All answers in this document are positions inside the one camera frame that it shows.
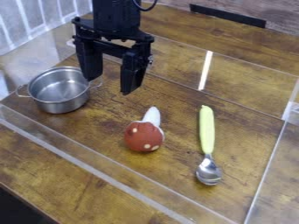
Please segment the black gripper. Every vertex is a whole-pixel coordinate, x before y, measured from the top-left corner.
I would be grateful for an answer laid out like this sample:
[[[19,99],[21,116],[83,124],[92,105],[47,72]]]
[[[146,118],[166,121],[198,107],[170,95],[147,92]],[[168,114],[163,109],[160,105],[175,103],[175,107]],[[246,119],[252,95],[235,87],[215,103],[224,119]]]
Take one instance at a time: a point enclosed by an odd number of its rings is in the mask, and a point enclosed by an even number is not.
[[[95,20],[75,17],[73,44],[83,76],[93,81],[103,74],[103,53],[123,56],[120,92],[131,94],[143,84],[155,38],[139,28],[119,31],[99,29]]]

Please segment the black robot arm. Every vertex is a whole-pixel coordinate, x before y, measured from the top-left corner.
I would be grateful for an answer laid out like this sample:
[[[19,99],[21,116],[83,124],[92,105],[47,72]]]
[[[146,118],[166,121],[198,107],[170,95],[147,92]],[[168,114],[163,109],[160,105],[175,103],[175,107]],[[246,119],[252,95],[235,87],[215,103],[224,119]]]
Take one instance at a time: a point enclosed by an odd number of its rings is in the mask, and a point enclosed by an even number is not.
[[[121,59],[120,92],[131,94],[143,83],[152,62],[155,37],[139,29],[142,0],[92,0],[92,19],[75,17],[73,45],[83,76],[93,81],[103,74],[103,55]]]

